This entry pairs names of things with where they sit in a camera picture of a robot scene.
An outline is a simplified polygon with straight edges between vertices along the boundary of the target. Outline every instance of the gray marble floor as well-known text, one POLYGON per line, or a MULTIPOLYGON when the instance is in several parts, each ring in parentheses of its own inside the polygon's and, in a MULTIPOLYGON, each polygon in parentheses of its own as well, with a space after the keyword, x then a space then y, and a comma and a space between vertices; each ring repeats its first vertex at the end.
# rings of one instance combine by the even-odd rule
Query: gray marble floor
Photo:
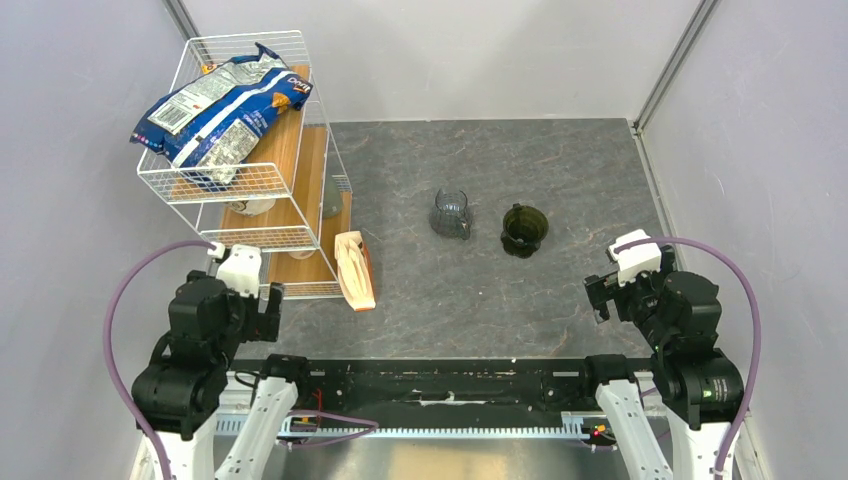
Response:
POLYGON ((374 262, 377 309, 290 301, 276 344, 242 358, 582 357, 647 354, 632 325, 596 325, 582 288, 611 270, 604 249, 635 228, 659 235, 624 120, 510 120, 333 125, 354 190, 353 227, 374 262), (466 192, 471 239, 444 239, 427 213, 438 187, 466 192), (550 232, 533 257, 504 253, 504 213, 542 210, 550 232))

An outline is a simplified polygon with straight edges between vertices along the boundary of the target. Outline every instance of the wooden board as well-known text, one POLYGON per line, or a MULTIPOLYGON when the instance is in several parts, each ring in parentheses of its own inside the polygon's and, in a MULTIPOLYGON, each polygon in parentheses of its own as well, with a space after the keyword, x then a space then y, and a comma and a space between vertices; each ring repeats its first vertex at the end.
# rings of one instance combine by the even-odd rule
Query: wooden board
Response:
POLYGON ((333 218, 324 220, 321 231, 321 249, 327 255, 331 267, 327 266, 320 251, 316 251, 311 257, 304 260, 296 260, 286 252, 271 254, 271 267, 268 271, 268 281, 277 283, 302 283, 302 282, 331 282, 335 280, 333 272, 336 270, 336 257, 334 247, 336 234, 348 231, 350 227, 351 193, 342 192, 344 208, 342 212, 333 218))
MULTIPOLYGON (((295 65, 292 70, 303 78, 309 78, 308 65, 295 65)), ((245 163, 274 163, 280 170, 285 185, 292 187, 295 176, 297 146, 300 140, 300 127, 303 123, 303 109, 300 111, 290 108, 283 113, 274 125, 265 133, 256 147, 250 152, 245 163)), ((205 200, 215 197, 257 193, 262 190, 279 190, 283 187, 275 173, 257 167, 253 170, 243 168, 240 176, 236 177, 233 185, 223 192, 207 192, 194 183, 178 176, 171 189, 171 201, 205 200)))
MULTIPOLYGON (((278 198, 270 210, 252 217, 236 213, 232 209, 227 208, 221 219, 221 230, 303 225, 303 220, 295 208, 294 202, 297 202, 297 206, 300 207, 303 215, 306 217, 307 224, 317 235, 318 222, 321 215, 321 198, 323 196, 321 180, 324 178, 324 151, 326 145, 327 129, 325 127, 304 128, 293 197, 278 198)), ((257 232, 254 235, 261 236, 261 233, 257 232)), ((269 241, 279 238, 279 235, 273 231, 269 231, 267 237, 267 241, 257 239, 257 244, 265 248, 271 248, 273 245, 270 245, 269 241)))

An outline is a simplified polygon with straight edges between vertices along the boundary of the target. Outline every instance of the cable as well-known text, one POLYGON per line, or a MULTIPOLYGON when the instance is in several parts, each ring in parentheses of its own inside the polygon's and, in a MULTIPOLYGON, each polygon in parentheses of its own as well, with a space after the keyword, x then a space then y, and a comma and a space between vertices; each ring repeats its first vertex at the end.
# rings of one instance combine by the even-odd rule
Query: cable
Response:
POLYGON ((115 293, 112 294, 112 299, 109 301, 109 306, 106 308, 106 318, 103 320, 103 357, 106 360, 106 370, 109 371, 109 378, 112 380, 112 385, 115 386, 115 390, 118 391, 118 395, 121 397, 121 400, 124 401, 124 405, 127 406, 127 409, 129 409, 130 413, 132 413, 132 416, 135 417, 135 421, 138 422, 138 426, 141 427, 141 430, 145 435, 147 435, 147 438, 150 439, 150 443, 153 444, 156 456, 159 457, 159 467, 162 469, 162 478, 171 478, 171 465, 168 461, 168 454, 165 452, 165 445, 162 443, 162 439, 159 438, 159 435, 156 434, 156 430, 153 430, 150 422, 144 418, 144 414, 141 413, 141 410, 139 410, 138 406, 135 402, 133 402, 130 393, 127 391, 127 387, 124 385, 123 380, 121 380, 121 375, 118 373, 118 366, 115 364, 115 353, 112 350, 112 323, 115 320, 115 310, 118 308, 118 301, 121 299, 121 295, 123 295, 124 290, 127 289, 127 286, 130 284, 132 279, 135 278, 138 272, 140 272, 153 260, 156 260, 171 250, 176 250, 182 247, 215 248, 214 245, 208 242, 188 240, 162 247, 144 257, 141 261, 135 264, 135 266, 127 272, 124 278, 121 279, 120 283, 118 283, 118 288, 115 289, 115 293))
POLYGON ((235 379, 236 382, 238 382, 238 383, 240 383, 240 384, 242 384, 245 387, 250 389, 250 406, 252 407, 253 402, 256 400, 256 390, 259 388, 259 381, 261 380, 261 377, 259 376, 259 374, 257 372, 251 372, 250 370, 236 370, 233 373, 233 378, 235 379), (239 373, 245 373, 247 375, 252 375, 253 376, 253 383, 245 382, 244 380, 239 378, 239 376, 238 376, 239 373))
MULTIPOLYGON (((315 390, 317 390, 318 393, 313 393, 312 396, 318 400, 318 411, 322 412, 324 411, 324 392, 322 392, 320 388, 316 388, 315 390)), ((317 424, 315 428, 320 427, 321 417, 318 417, 318 421, 316 421, 315 423, 317 424)))
POLYGON ((369 433, 374 433, 378 428, 380 428, 380 424, 373 420, 366 420, 364 418, 354 418, 354 417, 345 417, 344 415, 336 415, 334 413, 320 412, 318 410, 292 410, 289 412, 287 417, 303 417, 303 416, 315 416, 318 418, 324 417, 329 418, 331 420, 339 420, 341 422, 348 423, 356 423, 359 425, 370 425, 370 427, 361 432, 352 433, 350 435, 345 435, 344 437, 334 438, 332 440, 327 440, 326 442, 319 443, 286 443, 286 446, 292 450, 300 450, 305 448, 317 448, 317 447, 325 447, 327 445, 332 445, 334 443, 346 442, 348 440, 353 440, 354 438, 359 438, 364 435, 368 435, 369 433))
POLYGON ((617 247, 615 249, 615 253, 621 253, 622 250, 627 250, 628 248, 648 243, 656 243, 658 245, 665 245, 669 243, 673 245, 686 245, 709 253, 727 265, 727 267, 730 268, 730 270, 736 275, 736 278, 739 279, 739 282, 742 284, 742 288, 745 290, 745 295, 748 297, 748 304, 751 306, 751 319, 754 327, 753 346, 751 348, 751 367, 748 370, 748 380, 745 383, 745 390, 742 393, 742 402, 739 405, 739 411, 736 412, 736 417, 730 424, 730 430, 728 430, 725 434, 724 439, 721 441, 721 447, 719 447, 718 450, 718 457, 716 458, 715 471, 713 474, 716 479, 721 479, 724 475, 722 472, 724 472, 724 463, 727 460, 727 454, 730 452, 730 445, 733 443, 733 439, 736 438, 736 434, 739 433, 739 429, 742 428, 742 422, 745 420, 745 412, 748 411, 748 406, 751 404, 751 395, 754 392, 754 383, 757 381, 757 370, 760 368, 762 323, 760 322, 760 307, 757 305, 757 297, 754 295, 754 288, 751 286, 751 282, 748 281, 748 278, 744 273, 742 273, 742 269, 739 268, 733 260, 715 248, 696 240, 678 237, 643 238, 617 247))

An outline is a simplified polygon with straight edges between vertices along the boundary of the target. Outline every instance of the chip bag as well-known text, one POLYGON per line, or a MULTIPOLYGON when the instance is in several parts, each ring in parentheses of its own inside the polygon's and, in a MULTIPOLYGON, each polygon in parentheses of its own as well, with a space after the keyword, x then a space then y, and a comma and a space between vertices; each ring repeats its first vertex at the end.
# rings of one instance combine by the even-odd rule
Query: chip bag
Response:
POLYGON ((233 57, 161 98, 130 137, 209 192, 226 190, 259 139, 288 107, 300 110, 312 84, 270 49, 233 57), (232 166, 206 169, 203 167, 232 166))

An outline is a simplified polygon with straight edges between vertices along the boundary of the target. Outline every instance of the wire shelf rack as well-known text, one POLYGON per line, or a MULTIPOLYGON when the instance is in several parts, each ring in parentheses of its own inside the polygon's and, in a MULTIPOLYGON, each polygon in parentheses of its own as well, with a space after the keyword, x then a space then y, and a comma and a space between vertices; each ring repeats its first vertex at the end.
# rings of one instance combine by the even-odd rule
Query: wire shelf rack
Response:
POLYGON ((342 297, 333 258, 335 235, 350 230, 352 189, 311 68, 300 31, 260 32, 190 39, 171 91, 204 74, 206 67, 256 53, 256 43, 276 52, 313 90, 300 111, 281 116, 239 165, 174 168, 145 150, 137 174, 203 239, 262 249, 260 295, 271 281, 284 285, 284 298, 342 297), (324 219, 324 187, 334 182, 343 208, 324 219), (244 216, 228 202, 275 199, 267 212, 244 216), (313 251, 297 259, 287 252, 313 251))
MULTIPOLYGON (((309 54, 299 31, 224 35, 186 42, 169 91, 202 76, 204 66, 225 62, 236 55, 255 54, 257 42, 274 50, 292 70, 311 80, 309 54)), ((283 148, 293 149, 287 154, 291 162, 296 162, 304 124, 322 118, 320 106, 304 110, 307 111, 287 112, 274 127, 285 131, 286 138, 280 143, 283 148)), ((252 154, 247 163, 238 166, 175 168, 164 156, 145 150, 136 170, 151 190, 169 204, 290 196, 294 165, 286 159, 281 161, 282 165, 264 160, 266 156, 252 154)))
MULTIPOLYGON (((260 298, 267 301, 270 289, 270 284, 260 285, 260 298)), ((286 283, 283 289, 283 300, 317 300, 343 296, 339 282, 286 283)))

